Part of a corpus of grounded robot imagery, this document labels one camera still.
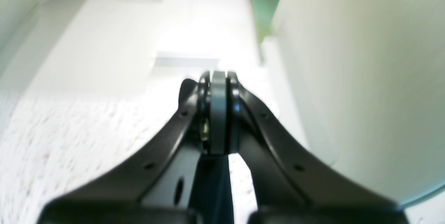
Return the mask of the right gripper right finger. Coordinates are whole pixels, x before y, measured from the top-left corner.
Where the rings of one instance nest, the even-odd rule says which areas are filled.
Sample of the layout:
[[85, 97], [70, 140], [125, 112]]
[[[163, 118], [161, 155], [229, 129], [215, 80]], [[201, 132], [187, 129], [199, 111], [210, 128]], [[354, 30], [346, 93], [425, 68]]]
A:
[[227, 86], [237, 152], [250, 169], [258, 205], [249, 224], [408, 223], [399, 204], [307, 151], [234, 72], [228, 72]]

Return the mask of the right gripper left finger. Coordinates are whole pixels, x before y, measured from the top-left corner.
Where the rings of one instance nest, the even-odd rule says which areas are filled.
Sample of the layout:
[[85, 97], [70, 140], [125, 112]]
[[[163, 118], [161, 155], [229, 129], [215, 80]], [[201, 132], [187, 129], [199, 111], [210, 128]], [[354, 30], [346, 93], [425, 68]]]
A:
[[200, 224], [188, 203], [202, 143], [196, 133], [210, 72], [180, 87], [178, 109], [114, 169], [46, 204], [39, 224]]

